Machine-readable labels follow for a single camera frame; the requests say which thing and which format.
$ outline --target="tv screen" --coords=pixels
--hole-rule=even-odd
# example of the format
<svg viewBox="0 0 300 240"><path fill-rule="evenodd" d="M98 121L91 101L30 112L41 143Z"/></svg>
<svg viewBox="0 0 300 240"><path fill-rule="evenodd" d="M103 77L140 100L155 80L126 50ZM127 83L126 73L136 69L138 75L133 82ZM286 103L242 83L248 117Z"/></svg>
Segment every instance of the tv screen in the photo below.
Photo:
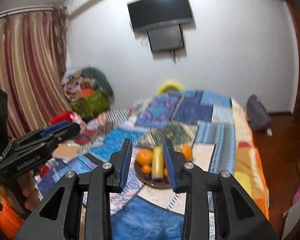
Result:
<svg viewBox="0 0 300 240"><path fill-rule="evenodd" d="M148 37L152 52L176 50L184 47L180 25L148 30Z"/></svg>
<svg viewBox="0 0 300 240"><path fill-rule="evenodd" d="M192 20L188 0L140 0L128 4L134 31L145 31Z"/></svg>

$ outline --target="silver bolt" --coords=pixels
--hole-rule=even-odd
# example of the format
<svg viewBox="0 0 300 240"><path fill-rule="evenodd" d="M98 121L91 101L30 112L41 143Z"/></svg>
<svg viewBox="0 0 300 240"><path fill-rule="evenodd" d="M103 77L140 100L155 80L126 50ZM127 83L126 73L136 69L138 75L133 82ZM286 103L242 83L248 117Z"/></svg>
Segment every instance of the silver bolt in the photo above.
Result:
<svg viewBox="0 0 300 240"><path fill-rule="evenodd" d="M67 171L66 172L66 177L67 178L72 178L74 176L74 174L75 174L74 171Z"/></svg>
<svg viewBox="0 0 300 240"><path fill-rule="evenodd" d="M185 163L186 169L192 169L194 167L193 163Z"/></svg>
<svg viewBox="0 0 300 240"><path fill-rule="evenodd" d="M111 163L104 163L104 164L102 165L102 167L103 167L104 169L109 169L109 168L112 167L112 164L111 164Z"/></svg>
<svg viewBox="0 0 300 240"><path fill-rule="evenodd" d="M224 178L229 178L230 177L230 172L229 171L221 171L221 176Z"/></svg>

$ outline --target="bedspread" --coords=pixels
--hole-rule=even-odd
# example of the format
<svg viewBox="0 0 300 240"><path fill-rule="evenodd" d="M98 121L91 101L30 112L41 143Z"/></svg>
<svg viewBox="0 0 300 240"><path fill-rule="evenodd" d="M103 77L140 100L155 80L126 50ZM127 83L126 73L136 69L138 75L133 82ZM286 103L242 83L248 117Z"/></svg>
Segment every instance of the bedspread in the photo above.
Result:
<svg viewBox="0 0 300 240"><path fill-rule="evenodd" d="M266 184L259 154L245 112L234 99L210 91L187 91L140 100L135 106L128 119L116 123L107 135L95 139L89 144L91 147L82 152L107 161L112 152L120 150L124 138L131 138L133 142L127 186L121 194L110 194L115 240L181 238L186 194L145 186L133 168L140 147L159 145L165 137L172 139L176 150L183 144L190 145L193 163L203 170L231 172L268 217ZM78 156L56 168L57 172L48 173L39 189L45 194L66 171L82 173L94 166L84 156ZM208 198L209 238L214 239L211 194Z"/></svg>

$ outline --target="curtain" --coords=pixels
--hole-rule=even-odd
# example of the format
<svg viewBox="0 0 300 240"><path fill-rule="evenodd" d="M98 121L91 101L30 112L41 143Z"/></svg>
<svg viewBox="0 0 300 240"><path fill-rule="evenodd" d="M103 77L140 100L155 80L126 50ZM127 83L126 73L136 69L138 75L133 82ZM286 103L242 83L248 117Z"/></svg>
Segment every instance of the curtain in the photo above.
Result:
<svg viewBox="0 0 300 240"><path fill-rule="evenodd" d="M68 109L61 87L66 67L64 10L0 18L0 88L8 94L11 137L45 127Z"/></svg>

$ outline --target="red brown floor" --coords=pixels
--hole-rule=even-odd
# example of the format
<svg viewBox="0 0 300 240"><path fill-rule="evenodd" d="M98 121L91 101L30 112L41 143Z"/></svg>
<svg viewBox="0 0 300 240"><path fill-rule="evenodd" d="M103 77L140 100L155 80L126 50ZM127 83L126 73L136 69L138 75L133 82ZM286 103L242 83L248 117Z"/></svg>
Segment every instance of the red brown floor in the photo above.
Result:
<svg viewBox="0 0 300 240"><path fill-rule="evenodd" d="M300 186L295 168L300 158L300 127L294 124L291 116L277 116L272 118L272 133L272 137L265 131L254 133L253 138L270 191L269 220L281 236L282 214L291 207Z"/></svg>

